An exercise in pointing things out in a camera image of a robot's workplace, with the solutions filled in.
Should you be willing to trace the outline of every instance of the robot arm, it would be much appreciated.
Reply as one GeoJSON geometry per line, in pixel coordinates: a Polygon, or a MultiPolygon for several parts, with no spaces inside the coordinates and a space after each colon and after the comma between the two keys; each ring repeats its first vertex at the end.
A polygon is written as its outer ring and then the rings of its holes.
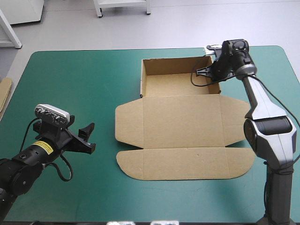
{"type": "Polygon", "coordinates": [[[56,158],[61,157],[70,169],[70,179],[73,172],[69,162],[63,157],[64,151],[76,151],[91,154],[96,144],[88,143],[94,123],[79,130],[79,135],[73,134],[68,127],[75,117],[66,111],[51,105],[37,105],[35,114],[41,121],[33,125],[38,133],[35,143],[20,151],[12,159],[0,159],[0,224],[5,219],[17,196],[27,193],[42,171],[56,158]]]}
{"type": "Polygon", "coordinates": [[[296,148],[296,128],[286,112],[274,104],[262,84],[256,79],[256,66],[249,55],[249,45],[243,39],[224,41],[222,48],[208,46],[216,55],[214,63],[197,70],[198,75],[220,81],[237,77],[244,84],[250,110],[244,123],[245,137],[255,154],[266,160],[264,217],[259,224],[288,225],[290,221],[293,153],[296,148]]]}

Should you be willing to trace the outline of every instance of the gray floor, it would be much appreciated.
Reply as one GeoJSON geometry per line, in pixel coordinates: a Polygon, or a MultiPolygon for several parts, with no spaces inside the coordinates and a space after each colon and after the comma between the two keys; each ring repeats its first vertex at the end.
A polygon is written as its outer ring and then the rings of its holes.
{"type": "Polygon", "coordinates": [[[103,12],[98,18],[92,0],[45,0],[41,23],[14,27],[22,49],[0,49],[1,76],[13,79],[14,90],[36,51],[203,47],[244,38],[283,47],[300,77],[300,0],[152,0],[151,15],[144,8],[103,12]]]}

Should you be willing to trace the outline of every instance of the box lid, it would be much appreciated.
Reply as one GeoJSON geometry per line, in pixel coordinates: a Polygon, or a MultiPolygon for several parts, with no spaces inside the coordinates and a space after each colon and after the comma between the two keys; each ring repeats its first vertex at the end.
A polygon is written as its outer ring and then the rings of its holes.
{"type": "Polygon", "coordinates": [[[225,147],[245,139],[248,110],[219,94],[143,97],[116,108],[115,136],[144,149],[225,147]]]}
{"type": "Polygon", "coordinates": [[[175,148],[120,151],[122,171],[138,180],[229,179],[245,174],[255,154],[248,148],[175,148]]]}

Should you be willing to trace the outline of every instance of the green table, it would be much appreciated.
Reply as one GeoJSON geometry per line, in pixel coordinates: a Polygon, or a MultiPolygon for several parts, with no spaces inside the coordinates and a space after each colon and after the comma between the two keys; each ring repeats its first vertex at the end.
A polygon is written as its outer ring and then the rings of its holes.
{"type": "MultiPolygon", "coordinates": [[[[252,47],[258,76],[300,116],[300,86],[278,46],[252,47]]],[[[141,59],[203,55],[202,48],[36,52],[32,55],[0,123],[0,155],[14,156],[38,103],[76,116],[71,130],[90,122],[93,155],[67,152],[74,179],[62,182],[47,168],[7,220],[110,221],[176,219],[185,222],[255,222],[263,216],[266,166],[257,158],[251,170],[231,180],[140,181],[126,176],[115,156],[136,147],[114,138],[114,110],[139,98],[141,59]]],[[[222,94],[247,100],[242,82],[221,84],[222,94]]],[[[25,146],[34,141],[30,132],[25,146]]],[[[248,146],[246,141],[235,146],[248,146]]],[[[300,164],[295,166],[292,213],[300,221],[300,164]]]]}

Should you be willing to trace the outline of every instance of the cardboard piece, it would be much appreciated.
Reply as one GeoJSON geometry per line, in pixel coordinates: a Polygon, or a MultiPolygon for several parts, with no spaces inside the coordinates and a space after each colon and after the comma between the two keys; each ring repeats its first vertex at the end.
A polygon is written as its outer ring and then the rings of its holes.
{"type": "MultiPolygon", "coordinates": [[[[141,99],[116,108],[115,136],[142,150],[117,154],[120,168],[139,180],[228,179],[254,162],[249,148],[226,148],[244,140],[248,103],[221,96],[218,84],[195,87],[192,68],[210,57],[142,61],[141,99]]],[[[210,83],[194,76],[195,83],[210,83]]]]}
{"type": "Polygon", "coordinates": [[[117,162],[138,180],[197,180],[239,177],[254,158],[246,148],[178,148],[120,151],[117,162]]]}
{"type": "Polygon", "coordinates": [[[3,80],[0,82],[0,112],[4,107],[11,85],[12,85],[12,79],[7,77],[3,78],[3,80]]]}

